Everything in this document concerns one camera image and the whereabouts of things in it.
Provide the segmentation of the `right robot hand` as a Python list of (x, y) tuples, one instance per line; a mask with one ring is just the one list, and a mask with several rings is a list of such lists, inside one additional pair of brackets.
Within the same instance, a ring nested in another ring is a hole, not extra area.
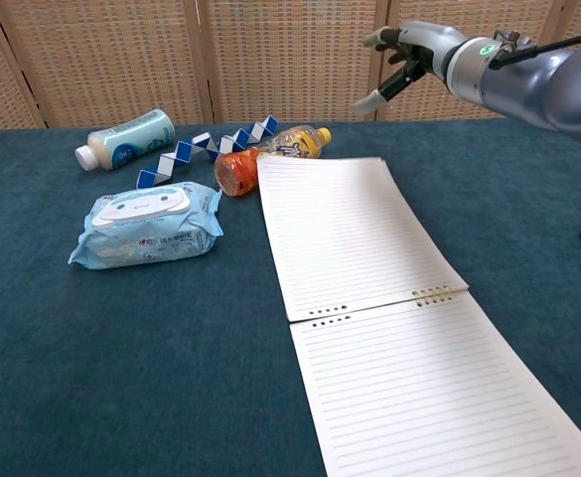
[(365, 115), (379, 110), (426, 74), (445, 80), (449, 62), (467, 40), (454, 27), (423, 21), (408, 21), (398, 28), (383, 26), (367, 35), (363, 39), (365, 47), (380, 53), (394, 50), (388, 62), (391, 65), (404, 62), (404, 65), (355, 102), (353, 112)]

